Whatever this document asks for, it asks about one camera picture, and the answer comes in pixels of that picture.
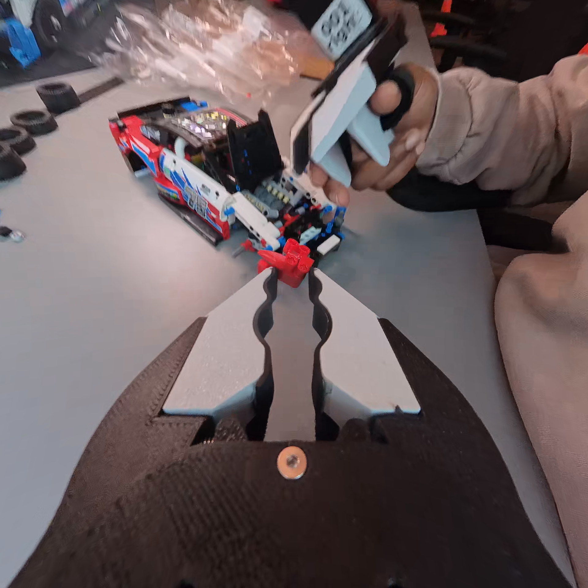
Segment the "toy brick race car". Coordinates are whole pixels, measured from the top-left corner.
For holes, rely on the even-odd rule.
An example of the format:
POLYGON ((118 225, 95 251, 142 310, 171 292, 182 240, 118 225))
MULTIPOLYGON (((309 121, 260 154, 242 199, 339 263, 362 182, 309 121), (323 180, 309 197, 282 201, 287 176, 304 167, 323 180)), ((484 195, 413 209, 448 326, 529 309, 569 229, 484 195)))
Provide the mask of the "toy brick race car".
POLYGON ((322 259, 345 238, 345 208, 292 169, 263 109, 252 120, 183 97, 119 111, 109 128, 129 169, 213 246, 243 229, 236 255, 293 239, 322 259))

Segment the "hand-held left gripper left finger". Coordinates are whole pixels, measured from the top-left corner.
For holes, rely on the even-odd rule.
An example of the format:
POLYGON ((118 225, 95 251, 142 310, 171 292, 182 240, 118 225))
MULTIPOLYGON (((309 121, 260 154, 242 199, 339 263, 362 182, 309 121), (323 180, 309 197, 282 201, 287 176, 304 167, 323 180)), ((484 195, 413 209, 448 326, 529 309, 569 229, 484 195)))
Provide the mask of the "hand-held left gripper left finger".
POLYGON ((249 440, 265 438, 274 382, 266 336, 277 270, 268 268, 210 311, 162 406, 166 416, 219 424, 234 417, 249 440))

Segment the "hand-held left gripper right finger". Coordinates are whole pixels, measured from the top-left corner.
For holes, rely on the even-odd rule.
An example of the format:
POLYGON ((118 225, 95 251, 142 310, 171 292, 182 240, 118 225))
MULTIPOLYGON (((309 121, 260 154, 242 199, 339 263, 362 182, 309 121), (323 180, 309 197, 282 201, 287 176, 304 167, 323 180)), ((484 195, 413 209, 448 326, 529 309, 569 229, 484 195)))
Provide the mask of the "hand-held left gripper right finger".
POLYGON ((380 317, 319 269, 309 274, 309 298, 320 337, 312 373, 316 440, 336 440, 354 419, 420 415, 380 317))

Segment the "person's right forearm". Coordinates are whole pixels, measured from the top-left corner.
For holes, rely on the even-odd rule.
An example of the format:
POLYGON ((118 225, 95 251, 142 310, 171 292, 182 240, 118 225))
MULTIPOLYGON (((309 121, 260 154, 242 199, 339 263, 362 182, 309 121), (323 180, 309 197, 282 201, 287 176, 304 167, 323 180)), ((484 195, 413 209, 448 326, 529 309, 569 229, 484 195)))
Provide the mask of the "person's right forearm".
POLYGON ((509 190, 523 207, 587 192, 587 55, 521 83, 456 68, 438 74, 437 86, 420 173, 509 190))

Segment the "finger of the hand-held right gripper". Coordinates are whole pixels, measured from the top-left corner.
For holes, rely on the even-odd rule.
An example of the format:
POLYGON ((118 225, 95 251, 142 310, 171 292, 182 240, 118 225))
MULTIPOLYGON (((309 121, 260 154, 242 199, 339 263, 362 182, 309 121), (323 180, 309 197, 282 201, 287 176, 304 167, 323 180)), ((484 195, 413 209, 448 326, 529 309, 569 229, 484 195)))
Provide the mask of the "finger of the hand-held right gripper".
POLYGON ((294 175, 301 175, 311 160, 320 162, 327 152, 327 93, 311 99, 290 129, 290 163, 294 175))
POLYGON ((355 57, 337 64, 325 99, 311 118, 309 158, 320 162, 344 131, 370 156, 380 162, 380 122, 367 107, 378 85, 368 57, 374 46, 366 46, 355 57))

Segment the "pile of clear plastic bags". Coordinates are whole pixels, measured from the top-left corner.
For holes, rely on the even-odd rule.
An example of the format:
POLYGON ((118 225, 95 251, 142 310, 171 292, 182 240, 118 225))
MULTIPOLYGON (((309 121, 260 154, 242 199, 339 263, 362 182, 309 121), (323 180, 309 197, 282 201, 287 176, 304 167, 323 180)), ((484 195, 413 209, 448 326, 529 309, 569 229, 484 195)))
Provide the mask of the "pile of clear plastic bags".
POLYGON ((125 2, 89 59, 123 79, 207 89, 234 104, 266 102, 334 69, 298 17, 268 1, 125 2))

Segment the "black rubber toy tire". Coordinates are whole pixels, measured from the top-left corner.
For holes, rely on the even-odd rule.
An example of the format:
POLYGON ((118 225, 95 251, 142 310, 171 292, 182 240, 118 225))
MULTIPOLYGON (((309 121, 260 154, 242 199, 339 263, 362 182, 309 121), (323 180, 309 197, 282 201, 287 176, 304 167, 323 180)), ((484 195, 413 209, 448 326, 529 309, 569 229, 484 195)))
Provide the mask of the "black rubber toy tire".
POLYGON ((36 142, 24 128, 9 126, 1 128, 1 145, 22 156, 36 148, 36 142))
POLYGON ((9 146, 1 143, 0 180, 8 181, 20 177, 26 172, 26 164, 9 146))
POLYGON ((45 105, 47 111, 59 115, 81 106, 81 100, 70 84, 53 82, 41 84, 36 92, 45 105))
POLYGON ((10 121, 32 136, 48 135, 58 128, 54 116, 45 110, 19 111, 10 116, 10 121))

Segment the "person's right hand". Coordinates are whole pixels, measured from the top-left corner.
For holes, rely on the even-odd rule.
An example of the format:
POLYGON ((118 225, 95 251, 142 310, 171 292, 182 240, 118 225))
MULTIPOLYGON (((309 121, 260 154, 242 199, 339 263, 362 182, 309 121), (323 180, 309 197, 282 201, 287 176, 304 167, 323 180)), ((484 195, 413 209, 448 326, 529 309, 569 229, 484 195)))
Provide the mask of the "person's right hand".
MULTIPOLYGON (((437 73, 415 63, 407 63, 404 67, 415 81, 415 91, 409 111, 395 127, 388 164, 380 166, 355 141, 351 142, 350 186, 356 191, 386 192, 393 188, 415 167, 425 149, 439 94, 437 73)), ((401 102, 401 91, 395 82, 385 81, 377 87, 369 102, 375 114, 390 114, 401 102)), ((322 188, 330 201, 337 206, 349 206, 350 188, 331 178, 319 165, 311 163, 309 172, 312 184, 322 188)))

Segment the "black flat strip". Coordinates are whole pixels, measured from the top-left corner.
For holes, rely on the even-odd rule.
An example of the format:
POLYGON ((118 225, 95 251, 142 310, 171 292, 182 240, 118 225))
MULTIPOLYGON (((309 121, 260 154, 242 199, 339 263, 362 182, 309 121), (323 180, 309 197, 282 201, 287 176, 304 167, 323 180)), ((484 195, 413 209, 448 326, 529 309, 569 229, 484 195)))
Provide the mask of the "black flat strip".
POLYGON ((125 80, 120 77, 110 77, 106 81, 94 85, 84 92, 78 94, 77 97, 79 99, 79 103, 82 105, 93 99, 99 98, 100 96, 120 87, 121 85, 124 85, 125 83, 125 80))

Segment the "scattered small brick parts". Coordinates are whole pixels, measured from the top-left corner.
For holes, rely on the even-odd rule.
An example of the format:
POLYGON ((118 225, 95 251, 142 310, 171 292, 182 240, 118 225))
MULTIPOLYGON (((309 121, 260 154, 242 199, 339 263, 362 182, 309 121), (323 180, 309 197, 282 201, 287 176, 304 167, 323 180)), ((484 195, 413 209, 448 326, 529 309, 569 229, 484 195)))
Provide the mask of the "scattered small brick parts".
POLYGON ((11 226, 2 223, 3 216, 1 210, 1 243, 21 243, 26 236, 22 231, 19 231, 11 226))

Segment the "person's beige clothing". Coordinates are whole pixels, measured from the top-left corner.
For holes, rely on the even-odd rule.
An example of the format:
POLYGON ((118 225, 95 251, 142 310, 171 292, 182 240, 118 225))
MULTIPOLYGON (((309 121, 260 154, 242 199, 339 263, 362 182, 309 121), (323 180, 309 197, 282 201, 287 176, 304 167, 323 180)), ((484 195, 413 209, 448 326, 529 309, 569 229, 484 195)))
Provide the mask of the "person's beige clothing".
POLYGON ((587 193, 553 225, 558 253, 500 278, 495 320, 514 399, 545 473, 578 587, 587 587, 587 193))

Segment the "race car set box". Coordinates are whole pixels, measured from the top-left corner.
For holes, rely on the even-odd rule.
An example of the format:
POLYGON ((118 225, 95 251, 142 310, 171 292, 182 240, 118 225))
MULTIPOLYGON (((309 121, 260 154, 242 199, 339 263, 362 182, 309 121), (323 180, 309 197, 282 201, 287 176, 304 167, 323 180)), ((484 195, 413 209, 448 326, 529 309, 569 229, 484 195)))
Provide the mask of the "race car set box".
POLYGON ((1 88, 89 70, 114 1, 1 1, 1 88))

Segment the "red brick assembly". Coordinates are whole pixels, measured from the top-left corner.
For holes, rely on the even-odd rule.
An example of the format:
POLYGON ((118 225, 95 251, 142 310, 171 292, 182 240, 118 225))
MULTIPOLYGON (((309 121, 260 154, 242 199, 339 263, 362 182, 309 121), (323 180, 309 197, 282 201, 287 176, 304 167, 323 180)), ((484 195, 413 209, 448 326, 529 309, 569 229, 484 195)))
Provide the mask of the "red brick assembly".
POLYGON ((311 250, 293 238, 285 242, 282 252, 261 250, 258 255, 257 273, 276 269, 278 280, 291 288, 300 286, 315 261, 311 257, 311 250))

